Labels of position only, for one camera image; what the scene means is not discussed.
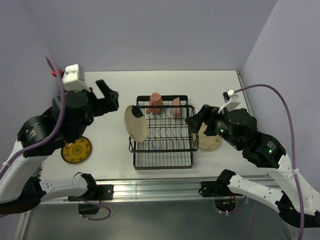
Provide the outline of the cream plate small motifs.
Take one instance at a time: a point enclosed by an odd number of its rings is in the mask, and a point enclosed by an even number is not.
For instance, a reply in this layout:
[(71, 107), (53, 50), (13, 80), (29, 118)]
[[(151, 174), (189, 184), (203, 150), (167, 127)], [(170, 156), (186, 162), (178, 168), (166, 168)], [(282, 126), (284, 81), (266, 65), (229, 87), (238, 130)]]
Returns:
[(204, 134), (206, 129), (207, 129), (207, 126), (203, 123), (198, 131), (198, 140), (199, 140), (198, 147), (205, 151), (215, 150), (221, 145), (222, 138), (219, 135), (206, 136)]

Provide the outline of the cream plate green brushstroke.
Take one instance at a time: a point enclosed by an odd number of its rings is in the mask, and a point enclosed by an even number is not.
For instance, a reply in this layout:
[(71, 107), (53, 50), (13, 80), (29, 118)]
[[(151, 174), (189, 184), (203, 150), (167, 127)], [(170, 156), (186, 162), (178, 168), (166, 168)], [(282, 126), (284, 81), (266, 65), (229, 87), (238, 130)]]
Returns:
[(124, 125), (127, 133), (137, 143), (147, 138), (147, 121), (142, 111), (135, 105), (129, 105), (124, 112)]

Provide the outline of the pink floral mug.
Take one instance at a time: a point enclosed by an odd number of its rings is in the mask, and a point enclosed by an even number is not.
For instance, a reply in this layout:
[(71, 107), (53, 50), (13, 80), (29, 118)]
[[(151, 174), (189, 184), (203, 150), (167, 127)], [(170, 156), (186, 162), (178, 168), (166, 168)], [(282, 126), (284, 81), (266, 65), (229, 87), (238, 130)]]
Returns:
[(153, 108), (147, 108), (146, 109), (147, 114), (160, 115), (162, 112), (161, 106), (163, 105), (162, 96), (158, 92), (154, 92), (149, 98), (148, 105), (152, 106)]

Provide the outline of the yellow patterned plate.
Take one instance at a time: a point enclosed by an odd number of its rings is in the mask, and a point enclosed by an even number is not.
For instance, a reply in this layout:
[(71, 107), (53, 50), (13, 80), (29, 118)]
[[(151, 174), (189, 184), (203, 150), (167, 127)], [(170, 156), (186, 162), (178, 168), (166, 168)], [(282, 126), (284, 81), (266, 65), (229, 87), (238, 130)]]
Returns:
[(68, 164), (80, 164), (88, 159), (93, 150), (91, 141), (82, 136), (73, 143), (66, 143), (60, 151), (62, 159)]

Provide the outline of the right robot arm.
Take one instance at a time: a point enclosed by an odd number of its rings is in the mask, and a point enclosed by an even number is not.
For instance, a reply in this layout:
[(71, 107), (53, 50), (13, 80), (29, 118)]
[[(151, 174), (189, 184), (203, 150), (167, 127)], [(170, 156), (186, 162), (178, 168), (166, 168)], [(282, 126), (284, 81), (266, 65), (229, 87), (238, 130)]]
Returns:
[(185, 122), (194, 134), (200, 131), (202, 125), (206, 125), (206, 136), (220, 136), (240, 151), (244, 159), (264, 170), (279, 186), (278, 189), (266, 187), (225, 169), (212, 183), (202, 183), (203, 197), (231, 193), (244, 195), (272, 208), (283, 221), (298, 228), (301, 223), (301, 208), (295, 182), (297, 177), (303, 201), (304, 227), (320, 226), (319, 192), (300, 173), (293, 171), (292, 161), (285, 148), (275, 137), (258, 131), (257, 119), (246, 109), (221, 113), (218, 107), (205, 104)]

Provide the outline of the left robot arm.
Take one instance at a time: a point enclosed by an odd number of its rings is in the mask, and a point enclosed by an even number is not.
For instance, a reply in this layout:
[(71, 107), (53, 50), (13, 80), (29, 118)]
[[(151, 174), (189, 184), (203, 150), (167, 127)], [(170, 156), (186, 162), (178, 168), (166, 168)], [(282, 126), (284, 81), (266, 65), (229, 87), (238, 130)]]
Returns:
[(95, 117), (118, 110), (119, 93), (102, 79), (95, 83), (102, 98), (97, 98), (92, 88), (63, 90), (43, 114), (23, 124), (13, 151), (0, 170), (1, 216), (24, 213), (52, 199), (96, 197), (98, 186), (89, 173), (63, 180), (42, 180), (34, 175), (55, 150), (79, 140)]

